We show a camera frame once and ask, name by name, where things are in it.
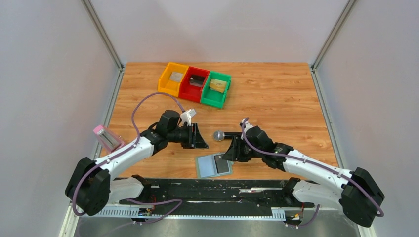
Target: plastic storage bin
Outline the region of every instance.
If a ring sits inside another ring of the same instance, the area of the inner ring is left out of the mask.
[[[223,93],[212,90],[209,87],[211,79],[226,81],[226,90]],[[227,97],[227,91],[230,89],[230,84],[231,76],[222,73],[210,72],[205,82],[204,88],[202,89],[201,103],[222,108]]]
[[[162,76],[159,79],[159,85],[157,87],[157,90],[160,92],[166,92],[170,95],[178,97],[180,84],[182,83],[182,80],[185,78],[185,73],[187,70],[188,70],[188,66],[186,65],[181,65],[177,63],[169,63],[165,71],[163,72]],[[173,72],[183,74],[180,82],[173,81],[170,79],[170,75]]]
[[[201,95],[202,95],[202,89],[205,85],[205,82],[207,81],[208,74],[210,72],[207,70],[189,67],[188,71],[186,72],[185,76],[183,77],[183,80],[180,84],[179,89],[179,98],[200,102],[201,101]],[[191,85],[189,83],[189,78],[194,76],[200,76],[204,78],[204,82],[201,86]]]

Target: white robotic arm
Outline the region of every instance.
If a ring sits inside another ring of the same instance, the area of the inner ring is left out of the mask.
[[[164,149],[169,142],[180,143],[185,149],[206,149],[208,145],[199,133],[198,125],[191,122],[195,110],[165,111],[160,121],[141,132],[140,139],[97,160],[83,158],[79,161],[65,190],[66,196],[73,200],[88,215],[98,213],[107,203],[127,198],[137,198],[144,189],[144,179],[134,176],[115,180],[124,170],[142,159],[148,158]],[[91,172],[88,178],[83,177]]]
[[[341,169],[310,158],[293,147],[274,143],[258,126],[247,119],[241,123],[242,134],[232,138],[223,159],[247,162],[261,158],[269,167],[304,176],[311,182],[291,178],[284,186],[290,201],[311,202],[341,210],[355,223],[369,227],[382,215],[384,194],[364,169]]]

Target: black microphone handle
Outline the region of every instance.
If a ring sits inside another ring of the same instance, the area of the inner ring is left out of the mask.
[[[224,139],[233,139],[236,135],[241,135],[242,132],[224,132]]]

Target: white wall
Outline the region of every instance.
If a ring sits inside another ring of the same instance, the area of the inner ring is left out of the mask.
[[[318,70],[347,167],[366,168],[386,196],[378,237],[419,231],[418,9],[358,1]]]
[[[81,1],[0,3],[0,236],[57,236],[116,67]]]
[[[346,2],[92,0],[124,63],[313,63]]]

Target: wooden floor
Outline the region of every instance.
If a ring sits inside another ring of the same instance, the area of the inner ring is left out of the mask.
[[[121,176],[139,174],[143,177],[196,178],[195,157],[225,152],[230,141],[216,142],[217,130],[240,131],[245,117],[265,130],[274,142],[293,146],[306,155],[331,165],[337,165],[332,144],[322,115],[310,70],[305,63],[187,63],[210,71],[232,76],[232,83],[223,109],[179,99],[185,109],[195,108],[199,130],[209,145],[208,150],[182,149],[180,144],[168,147],[153,157],[127,169]],[[157,91],[160,75],[166,63],[129,63],[109,128],[131,142],[135,130],[131,113],[146,95]],[[135,121],[140,131],[158,121],[166,110],[178,110],[167,96],[148,99],[137,111]],[[229,179],[288,179],[298,177],[271,169],[260,159],[235,163]]]

